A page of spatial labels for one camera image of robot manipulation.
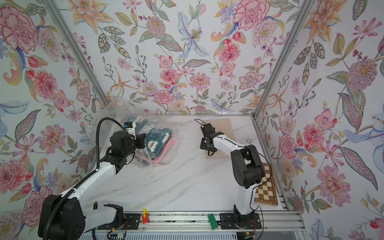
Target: red berry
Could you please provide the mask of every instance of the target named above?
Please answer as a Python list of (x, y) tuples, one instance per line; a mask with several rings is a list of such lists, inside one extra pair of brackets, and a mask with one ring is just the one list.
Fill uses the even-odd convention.
[(375, 222), (370, 222), (369, 225), (373, 228), (379, 228), (379, 226), (377, 225), (377, 223)]

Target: painted leaf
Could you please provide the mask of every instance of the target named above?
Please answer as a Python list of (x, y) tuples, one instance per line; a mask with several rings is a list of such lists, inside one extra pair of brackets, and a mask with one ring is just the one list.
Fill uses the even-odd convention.
[(124, 39), (122, 39), (121, 37), (119, 36), (116, 36), (116, 35), (111, 35), (109, 36), (115, 43), (117, 44), (120, 44), (120, 45), (123, 45), (123, 44), (126, 44), (126, 42), (124, 41)]
[(333, 53), (339, 55), (344, 50), (345, 38), (342, 34), (337, 33), (335, 42), (333, 43)]
[(296, 65), (302, 64), (310, 53), (311, 47), (304, 48), (293, 62)]
[(312, 69), (316, 69), (317, 67), (317, 57), (316, 57), (316, 54), (314, 53), (311, 53), (310, 55), (310, 67)]
[(364, 161), (361, 159), (359, 154), (357, 154), (352, 149), (346, 147), (339, 147), (341, 152), (344, 155), (345, 161), (347, 164), (355, 170), (358, 174), (362, 175), (368, 181), (370, 181), (377, 190), (377, 182), (375, 175), (372, 171), (365, 165)]
[(356, 42), (358, 41), (358, 39), (359, 39), (359, 37), (355, 38), (354, 40), (352, 40), (352, 41), (348, 44), (347, 48), (345, 49), (343, 58), (345, 58), (346, 56), (348, 56), (348, 55), (352, 52), (352, 50), (355, 48), (355, 44), (356, 44)]
[(116, 50), (121, 54), (123, 55), (124, 57), (126, 58), (131, 58), (127, 52), (127, 50), (123, 49), (122, 47), (120, 47), (119, 45), (115, 44), (115, 48)]
[(367, 0), (355, 0), (355, 3), (353, 4), (352, 9), (352, 19), (356, 20), (359, 18), (359, 16), (364, 12), (365, 8), (367, 7)]
[(319, 58), (325, 58), (325, 49), (321, 43), (314, 43), (314, 52)]
[(104, 30), (106, 30), (107, 32), (109, 32), (110, 34), (113, 34), (113, 35), (123, 35), (124, 32), (121, 31), (119, 28), (116, 28), (114, 26), (106, 26), (104, 28)]
[(285, 22), (285, 24), (287, 24), (288, 22), (292, 21), (292, 20), (295, 20), (297, 18), (297, 15), (298, 15), (299, 12), (295, 12), (293, 13), (291, 16), (289, 16), (289, 18), (287, 19), (287, 21)]
[(130, 18), (125, 15), (124, 13), (115, 13), (116, 16), (119, 18), (120, 22), (126, 26), (131, 26), (132, 25), (132, 21), (130, 20)]
[(352, 90), (350, 87), (347, 87), (347, 92), (351, 97), (352, 103), (364, 110), (366, 103), (365, 93), (362, 90)]
[(310, 66), (306, 63), (304, 71), (303, 71), (303, 84), (305, 85), (308, 81), (308, 77), (310, 75)]
[(30, 112), (25, 119), (23, 119), (15, 129), (15, 138), (16, 142), (18, 142), (23, 136), (25, 136), (27, 133), (29, 133), (33, 125), (35, 124), (36, 121), (36, 116), (37, 113), (40, 112), (41, 109), (34, 110)]
[(180, 47), (180, 45), (176, 41), (159, 41), (157, 45), (161, 45), (168, 49), (169, 51), (175, 51), (175, 52), (182, 52), (183, 49)]
[(98, 38), (100, 53), (106, 53), (111, 48), (111, 45), (108, 43), (107, 36), (102, 33)]
[(355, 106), (348, 94), (339, 93), (339, 95), (343, 100), (343, 111), (345, 117), (347, 118), (349, 124), (351, 124), (356, 129), (356, 131), (359, 130), (363, 116), (362, 108)]
[(244, 97), (248, 96), (248, 94), (250, 94), (250, 93), (254, 93), (254, 92), (255, 92), (255, 91), (254, 91), (253, 89), (250, 89), (250, 90), (248, 90), (248, 91), (243, 92), (242, 94), (240, 94), (240, 98), (244, 98)]
[(192, 60), (189, 60), (185, 65), (190, 66), (190, 67), (198, 67), (198, 66), (202, 66), (206, 63), (210, 63), (210, 62), (207, 60), (204, 60), (204, 59), (201, 59), (201, 60), (192, 59)]
[(175, 41), (175, 39), (167, 33), (161, 35), (160, 37), (158, 37), (158, 39), (164, 40), (166, 42)]
[(348, 75), (347, 71), (337, 71), (325, 77), (331, 80), (335, 80), (341, 84), (347, 84), (348, 82), (347, 75)]

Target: green leaf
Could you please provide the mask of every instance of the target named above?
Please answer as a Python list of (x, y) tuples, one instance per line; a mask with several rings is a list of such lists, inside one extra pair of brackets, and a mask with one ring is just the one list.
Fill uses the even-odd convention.
[(314, 204), (316, 204), (316, 206), (321, 209), (321, 210), (325, 210), (325, 209), (328, 209), (330, 208), (331, 206), (326, 202), (324, 201), (323, 199), (316, 199), (313, 201)]

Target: pink flower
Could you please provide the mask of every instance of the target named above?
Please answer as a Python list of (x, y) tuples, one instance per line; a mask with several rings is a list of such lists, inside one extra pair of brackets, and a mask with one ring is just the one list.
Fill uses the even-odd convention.
[(166, 26), (163, 20), (161, 20), (158, 16), (148, 19), (146, 26), (148, 31), (150, 31), (156, 37), (160, 37), (166, 33)]
[(234, 63), (227, 63), (220, 69), (220, 73), (222, 73), (224, 76), (230, 77), (233, 73), (233, 70), (235, 69), (235, 64)]
[(253, 38), (252, 43), (254, 46), (266, 43), (271, 39), (275, 30), (277, 28), (277, 23), (272, 19), (268, 19), (260, 23), (256, 28), (253, 29)]
[(363, 39), (365, 37), (365, 35), (377, 36), (378, 33), (375, 32), (375, 31), (372, 31), (372, 30), (374, 30), (375, 28), (381, 26), (381, 22), (378, 22), (377, 24), (372, 26), (375, 23), (375, 21), (376, 21), (376, 17), (372, 18), (372, 20), (369, 22), (368, 26), (367, 26), (367, 20), (364, 20), (362, 22), (362, 27), (360, 27), (359, 25), (356, 25), (355, 30), (358, 31), (358, 33), (353, 33), (353, 35), (360, 35), (360, 34), (362, 34), (360, 39)]
[(73, 33), (73, 37), (76, 39), (77, 43), (85, 43), (85, 42), (83, 42), (83, 40), (84, 40), (83, 36), (77, 37), (77, 33)]
[(192, 74), (192, 72), (194, 71), (194, 69), (190, 70), (191, 67), (185, 68), (185, 66), (183, 66), (182, 68), (183, 70), (181, 70), (180, 68), (177, 69), (179, 71), (178, 73), (179, 75), (184, 74), (184, 76), (187, 76), (187, 74)]
[(70, 118), (72, 121), (76, 122), (77, 120), (80, 120), (82, 114), (83, 112), (80, 110), (70, 110)]
[(85, 79), (84, 83), (76, 84), (77, 95), (76, 99), (80, 102), (84, 103), (85, 107), (89, 106), (89, 102), (91, 101), (91, 88), (89, 86), (89, 82)]
[(174, 95), (169, 90), (160, 90), (153, 96), (153, 99), (160, 104), (167, 104), (173, 101)]
[(14, 7), (2, 7), (0, 11), (0, 33), (7, 44), (25, 53), (34, 51), (38, 44), (38, 32), (32, 19)]
[(221, 49), (219, 60), (222, 63), (234, 62), (240, 56), (240, 52), (241, 50), (236, 43), (227, 44)]
[(337, 158), (337, 157), (342, 157), (343, 154), (338, 153), (338, 152), (335, 153), (335, 151), (338, 148), (337, 144), (333, 145), (331, 148), (331, 142), (327, 140), (326, 143), (327, 143), (327, 148), (321, 146), (323, 151), (326, 153), (325, 158), (328, 159), (331, 156), (331, 160), (332, 160), (334, 165), (337, 165), (336, 163), (338, 163), (341, 166), (343, 166), (344, 163), (340, 159)]
[(52, 60), (56, 61), (59, 58), (60, 45), (53, 32), (48, 28), (40, 28), (39, 30), (39, 47)]
[(125, 70), (131, 70), (131, 68), (133, 68), (131, 63), (127, 63), (127, 61), (122, 58), (118, 59), (118, 65), (121, 67), (121, 69), (125, 68)]
[(322, 111), (322, 113), (320, 113), (319, 115), (317, 115), (317, 117), (314, 118), (314, 122), (319, 124), (319, 127), (321, 127), (322, 129), (333, 128), (335, 124), (332, 120), (333, 116), (329, 108), (325, 109), (324, 111)]
[(285, 156), (289, 159), (296, 157), (296, 142), (290, 135), (284, 134), (281, 138), (281, 151), (285, 154)]
[(57, 82), (52, 73), (38, 71), (34, 76), (33, 84), (39, 96), (46, 100), (51, 100), (56, 94)]
[(0, 167), (0, 192), (15, 191), (24, 181), (26, 166), (22, 161), (11, 158)]
[(33, 152), (33, 149), (31, 149), (31, 147), (32, 147), (33, 144), (35, 144), (35, 142), (37, 140), (37, 139), (33, 140), (34, 137), (35, 137), (35, 135), (31, 134), (29, 136), (29, 141), (28, 141), (26, 136), (24, 136), (23, 137), (24, 145), (22, 145), (21, 143), (15, 143), (15, 147), (20, 148), (22, 150), (14, 152), (13, 156), (15, 157), (15, 156), (17, 156), (19, 154), (23, 154), (22, 155), (22, 159), (23, 159), (23, 158), (25, 158), (27, 156), (28, 152)]
[(202, 91), (203, 89), (207, 89), (207, 86), (211, 84), (209, 81), (210, 79), (211, 78), (208, 77), (205, 73), (197, 73), (197, 75), (192, 73), (192, 77), (189, 78), (189, 85)]
[(177, 72), (173, 68), (165, 68), (161, 71), (160, 78), (164, 82), (171, 83), (177, 78)]
[(40, 142), (40, 148), (46, 150), (46, 154), (52, 154), (55, 152), (55, 148), (59, 149), (65, 146), (65, 139), (67, 136), (62, 136), (65, 131), (60, 128), (58, 124), (46, 126), (46, 131), (42, 130), (41, 134), (44, 137), (39, 137), (36, 141)]
[(23, 224), (32, 227), (40, 220), (41, 209), (43, 207), (43, 201), (49, 195), (52, 194), (52, 191), (46, 187), (42, 186), (40, 191), (32, 191), (31, 196), (25, 201), (23, 208)]
[(62, 90), (59, 90), (59, 92), (55, 96), (55, 105), (58, 110), (70, 106), (68, 98), (65, 96), (65, 93)]
[(344, 182), (345, 175), (338, 175), (338, 172), (339, 169), (336, 165), (333, 168), (327, 165), (324, 167), (324, 172), (321, 169), (318, 170), (317, 178), (321, 180), (320, 195), (328, 197), (329, 203), (333, 203), (334, 198), (335, 204), (342, 207), (345, 202), (351, 203), (351, 196), (347, 194), (351, 190), (351, 185)]
[(251, 88), (258, 82), (264, 79), (265, 74), (257, 74), (253, 71), (249, 71), (245, 76), (239, 77), (240, 89)]
[(224, 90), (228, 90), (228, 89), (233, 88), (232, 84), (230, 82), (228, 82), (227, 79), (225, 79), (223, 81), (220, 80), (220, 86), (221, 86), (221, 88), (224, 88)]
[(281, 123), (281, 130), (286, 135), (291, 135), (296, 126), (296, 120), (293, 120), (290, 116), (287, 116)]
[(136, 2), (136, 0), (126, 0), (127, 2), (124, 2), (123, 4), (127, 6), (127, 9), (133, 6), (134, 9), (136, 9), (136, 5), (139, 5), (141, 2)]
[(239, 30), (254, 28), (264, 21), (269, 7), (266, 0), (242, 0), (236, 8), (234, 23), (238, 22)]
[(324, 132), (315, 123), (304, 127), (304, 139), (311, 147), (318, 147), (324, 142)]
[(353, 90), (364, 90), (370, 86), (377, 75), (377, 63), (372, 59), (357, 61), (351, 65), (347, 79), (348, 86)]
[(160, 68), (169, 68), (172, 66), (173, 60), (171, 58), (167, 58), (166, 56), (160, 56)]

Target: peony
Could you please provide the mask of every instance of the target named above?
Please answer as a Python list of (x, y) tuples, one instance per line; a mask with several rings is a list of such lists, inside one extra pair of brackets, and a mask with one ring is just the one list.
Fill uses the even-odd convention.
[(266, 43), (271, 39), (275, 30), (277, 28), (277, 23), (272, 19), (268, 19), (259, 24), (256, 28), (253, 29), (252, 43), (254, 46)]
[(143, 85), (143, 93), (148, 96), (153, 96), (157, 92), (156, 85), (150, 81)]
[(173, 101), (173, 93), (170, 93), (169, 90), (160, 90), (154, 94), (153, 99), (160, 104), (167, 104)]
[(329, 129), (335, 126), (335, 123), (332, 121), (333, 116), (329, 108), (325, 109), (314, 118), (314, 122), (319, 125), (322, 129)]
[(12, 240), (20, 232), (22, 224), (21, 209), (0, 213), (0, 239)]
[(297, 152), (295, 150), (297, 145), (295, 140), (290, 135), (284, 134), (280, 138), (280, 141), (281, 141), (280, 148), (281, 148), (281, 151), (285, 154), (285, 156), (289, 159), (296, 157)]
[(61, 148), (65, 146), (66, 136), (62, 136), (65, 131), (63, 128), (60, 128), (58, 124), (51, 126), (46, 126), (46, 131), (42, 130), (41, 134), (44, 137), (39, 137), (37, 142), (40, 142), (40, 148), (46, 150), (46, 154), (52, 154), (55, 152), (55, 148)]
[(177, 71), (173, 68), (165, 68), (161, 71), (160, 78), (164, 82), (171, 83), (177, 78)]
[(0, 167), (0, 192), (15, 191), (24, 181), (26, 166), (22, 159), (11, 158), (9, 162), (3, 162)]
[(339, 169), (336, 165), (331, 168), (330, 166), (324, 167), (324, 172), (319, 169), (317, 178), (321, 180), (320, 195), (327, 197), (329, 203), (333, 203), (342, 207), (345, 202), (351, 203), (351, 196), (347, 194), (351, 190), (350, 184), (344, 182), (346, 179), (344, 174), (338, 175)]
[(286, 157), (283, 157), (281, 160), (281, 169), (283, 170), (283, 174), (288, 177), (294, 177), (295, 176), (295, 166), (292, 163), (291, 160), (289, 160)]
[(175, 112), (180, 111), (185, 106), (185, 101), (182, 99), (176, 99), (169, 104), (169, 109)]
[(146, 26), (148, 30), (155, 35), (155, 37), (161, 37), (164, 33), (166, 33), (166, 26), (158, 16), (151, 17), (147, 20)]
[(57, 91), (56, 78), (47, 71), (38, 71), (33, 78), (33, 87), (39, 96), (46, 100), (51, 100)]
[(208, 77), (205, 73), (197, 73), (197, 75), (192, 73), (192, 77), (189, 78), (189, 85), (202, 91), (203, 89), (207, 89), (207, 86), (211, 84), (209, 81), (210, 79), (211, 78)]
[(65, 96), (65, 93), (62, 90), (59, 90), (59, 92), (55, 96), (55, 105), (58, 110), (70, 106), (68, 98)]
[(78, 92), (76, 99), (83, 102), (85, 107), (88, 107), (91, 101), (91, 87), (89, 86), (88, 80), (85, 79), (83, 83), (76, 84), (76, 89)]
[(225, 64), (221, 69), (220, 69), (220, 75), (224, 75), (224, 76), (227, 76), (227, 77), (230, 77), (233, 73), (233, 70), (235, 69), (235, 64), (234, 63), (227, 63)]
[(348, 87), (355, 90), (364, 90), (370, 86), (377, 75), (377, 63), (372, 59), (357, 61), (351, 65), (347, 79)]
[(281, 130), (287, 135), (291, 135), (296, 126), (296, 120), (293, 120), (290, 116), (287, 116), (281, 123)]
[(197, 114), (203, 114), (205, 112), (205, 107), (204, 107), (204, 105), (197, 105), (196, 107), (195, 107), (195, 113), (197, 113)]
[(160, 56), (160, 68), (169, 68), (172, 66), (173, 60), (172, 58), (168, 58), (166, 56), (161, 55)]
[(40, 191), (32, 191), (31, 196), (25, 201), (22, 211), (23, 224), (32, 227), (40, 220), (43, 201), (52, 194), (46, 186), (42, 186)]
[(38, 32), (32, 19), (14, 7), (2, 7), (0, 12), (0, 33), (7, 44), (27, 54), (34, 51), (38, 44)]
[(319, 147), (324, 142), (324, 132), (315, 123), (304, 127), (304, 139), (311, 147)]
[(234, 23), (238, 23), (239, 30), (254, 28), (264, 21), (269, 7), (266, 0), (242, 0), (236, 8)]
[(240, 56), (241, 50), (239, 49), (239, 46), (235, 43), (230, 43), (225, 45), (219, 54), (219, 60), (222, 63), (230, 63), (234, 62), (236, 58)]
[(245, 76), (239, 77), (240, 89), (251, 88), (258, 82), (264, 79), (265, 74), (257, 74), (254, 71), (249, 71)]

